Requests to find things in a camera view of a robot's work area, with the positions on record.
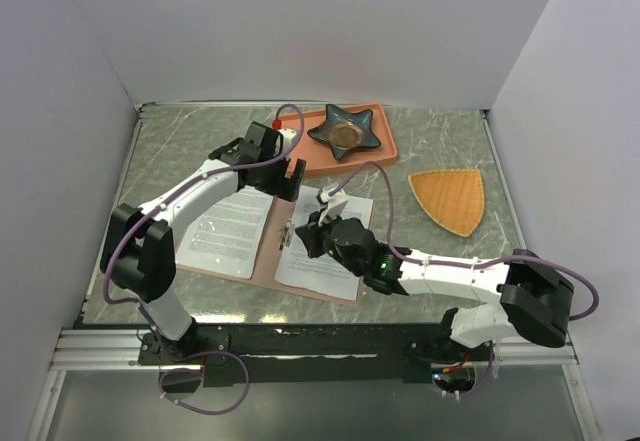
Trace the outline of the metal folder clip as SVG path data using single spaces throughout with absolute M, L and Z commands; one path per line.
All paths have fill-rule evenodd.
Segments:
M 293 235 L 295 234 L 295 225 L 291 218 L 288 218 L 283 227 L 279 230 L 279 250 L 287 248 L 291 244 Z

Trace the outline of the printed white paper sheet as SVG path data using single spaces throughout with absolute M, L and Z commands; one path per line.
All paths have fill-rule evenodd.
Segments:
M 249 279 L 273 197 L 247 187 L 209 208 L 187 228 L 177 265 L 227 279 Z

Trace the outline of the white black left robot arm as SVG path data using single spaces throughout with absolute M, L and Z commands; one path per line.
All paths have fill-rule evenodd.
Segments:
M 205 211 L 245 187 L 296 200 L 306 163 L 292 162 L 290 154 L 303 133 L 254 122 L 171 190 L 112 212 L 100 260 L 103 285 L 127 292 L 125 302 L 137 306 L 174 362 L 188 362 L 198 350 L 198 324 L 172 287 L 178 238 Z

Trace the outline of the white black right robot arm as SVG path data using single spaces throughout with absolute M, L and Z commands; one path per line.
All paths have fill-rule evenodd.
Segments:
M 518 250 L 504 258 L 471 260 L 393 248 L 357 218 L 322 221 L 317 213 L 295 235 L 309 257 L 330 257 L 378 293 L 477 302 L 475 308 L 454 308 L 443 316 L 437 347 L 448 359 L 514 336 L 547 348 L 566 342 L 574 286 L 559 268 L 535 255 Z

